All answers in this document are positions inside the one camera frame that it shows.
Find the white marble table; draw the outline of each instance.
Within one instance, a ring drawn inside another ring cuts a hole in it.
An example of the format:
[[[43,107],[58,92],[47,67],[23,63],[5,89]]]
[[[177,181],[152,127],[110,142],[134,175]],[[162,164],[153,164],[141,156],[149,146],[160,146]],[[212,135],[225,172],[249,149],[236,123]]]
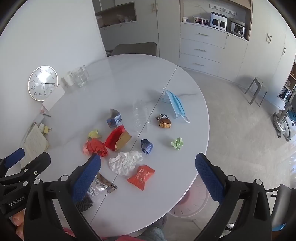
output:
[[[45,117],[44,123],[52,128],[47,135],[47,152],[52,161],[39,177],[44,182],[54,181],[83,165],[88,159],[82,153],[87,134],[98,129],[104,142],[111,131],[106,122],[110,108],[117,109],[132,136],[120,151],[141,151],[141,139],[148,139],[154,147],[149,155],[143,154],[142,164],[153,168],[155,174],[141,191],[110,170],[108,160],[117,153],[108,150],[107,158],[102,158],[100,173],[118,189],[102,203],[94,203],[84,216],[100,236],[129,234],[165,215],[195,180],[195,156],[206,152],[209,140],[207,105],[195,81],[183,69],[161,58],[119,55],[93,63],[87,69],[89,82],[68,90],[51,109],[51,117]],[[171,105],[160,101],[164,86],[180,97],[190,123],[174,119]],[[132,107],[137,100],[146,103],[151,119],[141,133],[134,128]],[[162,113],[169,115],[171,129],[158,126],[155,117]],[[179,151],[170,146],[178,137],[184,141]],[[56,208],[63,223],[63,215]]]

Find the notepad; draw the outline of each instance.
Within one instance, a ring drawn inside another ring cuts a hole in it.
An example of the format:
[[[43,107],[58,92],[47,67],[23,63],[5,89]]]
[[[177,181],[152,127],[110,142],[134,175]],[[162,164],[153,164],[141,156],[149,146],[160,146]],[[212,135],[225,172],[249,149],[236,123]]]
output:
[[[27,135],[22,148],[25,150],[25,157],[20,161],[23,168],[34,160],[37,156],[47,150],[48,142],[35,124]]]

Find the wall clock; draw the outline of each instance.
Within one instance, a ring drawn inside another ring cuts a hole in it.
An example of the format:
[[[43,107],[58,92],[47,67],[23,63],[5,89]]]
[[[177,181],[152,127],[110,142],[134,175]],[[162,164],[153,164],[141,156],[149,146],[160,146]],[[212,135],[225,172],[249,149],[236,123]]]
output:
[[[28,81],[30,96],[37,101],[44,101],[57,87],[59,79],[50,66],[40,66],[33,71]]]

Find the orange snack wrapper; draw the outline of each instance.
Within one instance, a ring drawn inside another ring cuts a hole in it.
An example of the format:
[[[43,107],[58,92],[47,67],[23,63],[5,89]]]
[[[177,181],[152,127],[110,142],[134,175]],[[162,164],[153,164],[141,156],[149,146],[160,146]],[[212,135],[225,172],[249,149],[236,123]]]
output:
[[[127,179],[127,181],[131,184],[134,184],[136,187],[144,190],[145,182],[155,173],[155,170],[150,168],[147,165],[139,166],[138,172],[136,175]]]

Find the bookshelf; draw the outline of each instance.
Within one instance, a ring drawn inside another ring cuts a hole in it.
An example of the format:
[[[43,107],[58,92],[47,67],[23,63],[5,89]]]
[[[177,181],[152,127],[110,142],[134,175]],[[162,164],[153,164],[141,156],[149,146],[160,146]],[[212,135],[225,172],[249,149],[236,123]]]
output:
[[[292,71],[285,83],[285,85],[283,86],[281,92],[279,93],[279,98],[283,101],[287,101],[288,100],[288,96],[289,94],[293,91],[293,89],[296,86],[296,63],[294,63],[293,67],[292,67]]]

